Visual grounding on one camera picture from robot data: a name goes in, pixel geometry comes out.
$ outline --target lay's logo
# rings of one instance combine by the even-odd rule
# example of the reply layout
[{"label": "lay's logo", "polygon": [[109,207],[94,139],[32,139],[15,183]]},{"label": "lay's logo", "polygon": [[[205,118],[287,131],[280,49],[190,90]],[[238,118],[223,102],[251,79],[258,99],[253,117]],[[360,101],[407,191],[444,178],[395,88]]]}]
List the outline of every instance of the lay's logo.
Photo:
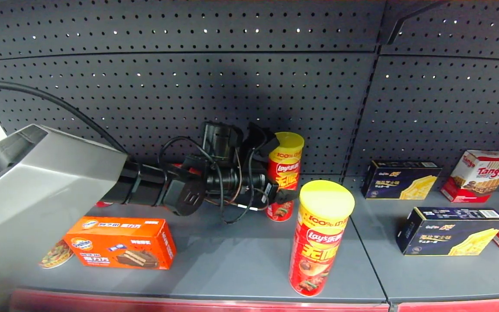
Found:
[{"label": "lay's logo", "polygon": [[91,228],[95,227],[97,224],[98,224],[97,220],[88,220],[88,221],[84,222],[84,224],[82,224],[82,228],[85,230],[91,229]]},{"label": "lay's logo", "polygon": [[295,164],[290,164],[290,165],[284,165],[284,164],[278,164],[277,165],[277,172],[289,172],[289,171],[294,171],[299,168],[299,162],[296,162]]},{"label": "lay's logo", "polygon": [[73,247],[81,250],[91,250],[94,246],[89,239],[83,239],[81,237],[75,237],[71,239]]},{"label": "lay's logo", "polygon": [[309,229],[309,231],[307,231],[307,239],[320,244],[335,244],[342,239],[342,233],[326,235],[313,231],[313,229]]}]

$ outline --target black cable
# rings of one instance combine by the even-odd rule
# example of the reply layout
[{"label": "black cable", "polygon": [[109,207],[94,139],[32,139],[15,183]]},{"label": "black cable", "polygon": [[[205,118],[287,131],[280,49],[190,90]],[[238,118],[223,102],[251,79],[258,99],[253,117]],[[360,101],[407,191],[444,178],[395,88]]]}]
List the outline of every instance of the black cable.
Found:
[{"label": "black cable", "polygon": [[257,208],[257,211],[263,211],[265,209],[267,209],[267,207],[269,207],[271,205],[271,203],[269,202],[269,196],[267,196],[267,194],[265,194],[265,192],[263,192],[262,190],[260,189],[255,189],[256,191],[260,192],[261,194],[263,194],[263,196],[265,196],[265,206],[264,207],[261,207],[261,208]]},{"label": "black cable", "polygon": [[163,157],[163,154],[165,154],[165,150],[167,150],[167,148],[169,148],[169,146],[171,146],[171,144],[173,144],[174,142],[180,141],[180,140],[188,141],[188,142],[191,142],[192,144],[194,144],[194,146],[196,146],[196,148],[198,148],[198,150],[205,156],[205,158],[207,158],[211,162],[211,167],[214,167],[215,170],[217,171],[218,181],[220,184],[220,206],[219,206],[220,207],[220,217],[226,223],[226,221],[224,220],[224,185],[223,185],[223,180],[222,180],[222,173],[220,173],[220,168],[218,167],[217,162],[196,141],[192,140],[191,138],[189,138],[187,136],[185,136],[185,137],[184,136],[176,136],[176,137],[168,140],[163,145],[163,147],[159,151],[159,154],[157,154],[157,164],[158,164],[158,167],[163,170],[163,172],[165,174],[165,180],[166,181],[168,180],[167,170],[164,166],[161,165],[161,158]]},{"label": "black cable", "polygon": [[265,131],[263,131],[260,127],[257,127],[259,129],[259,131],[261,131],[261,133],[263,134],[263,142],[261,142],[261,144],[257,147],[257,148],[252,148],[251,150],[251,153],[249,154],[249,158],[248,158],[248,174],[249,174],[249,203],[248,205],[246,206],[246,209],[244,209],[244,211],[238,215],[238,217],[232,221],[224,221],[226,224],[233,224],[233,223],[236,223],[238,222],[240,219],[242,219],[242,217],[244,215],[246,215],[246,213],[250,210],[251,208],[251,205],[253,204],[253,197],[255,197],[255,187],[253,186],[253,172],[252,172],[252,160],[253,160],[253,155],[255,154],[255,151],[256,150],[259,150],[260,148],[262,148],[263,146],[265,146],[265,144],[267,144],[267,134],[265,133]]},{"label": "black cable", "polygon": [[28,87],[27,85],[20,85],[18,83],[12,83],[12,82],[6,82],[6,81],[0,81],[0,89],[5,89],[5,90],[12,90],[12,91],[19,91],[22,93],[27,93],[31,95],[35,95],[37,97],[41,97],[44,100],[48,100],[56,105],[59,105],[60,107],[64,108],[71,114],[75,115],[78,117],[81,121],[85,122],[88,126],[90,126],[95,132],[97,132],[101,137],[103,137],[111,146],[125,154],[128,154],[128,151],[121,145],[115,138],[113,138],[105,129],[101,128],[95,121],[91,120],[88,116],[86,116],[84,113],[79,111],[77,108],[75,108],[73,105],[70,105],[66,101],[63,101],[62,99],[56,97],[55,95],[49,94],[45,91],[41,91],[32,87]]}]

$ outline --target wafer image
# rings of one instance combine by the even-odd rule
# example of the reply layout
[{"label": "wafer image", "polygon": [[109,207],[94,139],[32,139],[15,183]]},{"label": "wafer image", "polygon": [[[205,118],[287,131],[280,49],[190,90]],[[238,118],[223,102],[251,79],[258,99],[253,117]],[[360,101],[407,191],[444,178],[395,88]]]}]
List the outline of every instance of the wafer image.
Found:
[{"label": "wafer image", "polygon": [[466,183],[466,181],[459,176],[453,176],[452,178],[454,179],[457,187],[470,190],[480,196],[495,191],[499,186],[499,179],[487,180],[483,182],[469,181]]},{"label": "wafer image", "polygon": [[478,255],[485,249],[494,236],[499,232],[497,229],[487,229],[478,233],[473,233],[462,243],[452,247],[449,256]]},{"label": "wafer image", "polygon": [[428,175],[414,180],[412,185],[400,193],[400,199],[424,199],[428,195],[428,191],[430,191],[434,182],[436,182],[436,177],[434,175]]},{"label": "wafer image", "polygon": [[499,179],[477,182],[473,187],[473,191],[479,194],[486,194],[495,191],[499,186]]},{"label": "wafer image", "polygon": [[155,268],[158,265],[157,258],[146,250],[137,251],[129,249],[123,254],[118,255],[117,261],[120,264],[142,268]]},{"label": "wafer image", "polygon": [[452,176],[454,182],[456,183],[458,188],[462,188],[465,184],[465,179],[461,178],[461,176]]}]

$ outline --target orange box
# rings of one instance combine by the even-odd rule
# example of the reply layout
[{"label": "orange box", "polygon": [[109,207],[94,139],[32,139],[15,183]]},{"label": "orange box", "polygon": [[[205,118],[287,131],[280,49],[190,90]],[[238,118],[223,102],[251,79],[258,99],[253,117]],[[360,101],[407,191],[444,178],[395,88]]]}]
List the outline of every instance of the orange box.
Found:
[{"label": "orange box", "polygon": [[168,270],[176,255],[165,219],[82,217],[63,239],[91,267]]}]

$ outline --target silver housing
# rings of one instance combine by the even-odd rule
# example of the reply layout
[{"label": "silver housing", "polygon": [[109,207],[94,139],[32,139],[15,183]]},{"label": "silver housing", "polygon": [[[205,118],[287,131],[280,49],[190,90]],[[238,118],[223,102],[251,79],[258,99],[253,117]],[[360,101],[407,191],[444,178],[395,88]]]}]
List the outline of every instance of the silver housing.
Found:
[{"label": "silver housing", "polygon": [[113,187],[126,158],[34,124],[0,141],[0,304]]}]

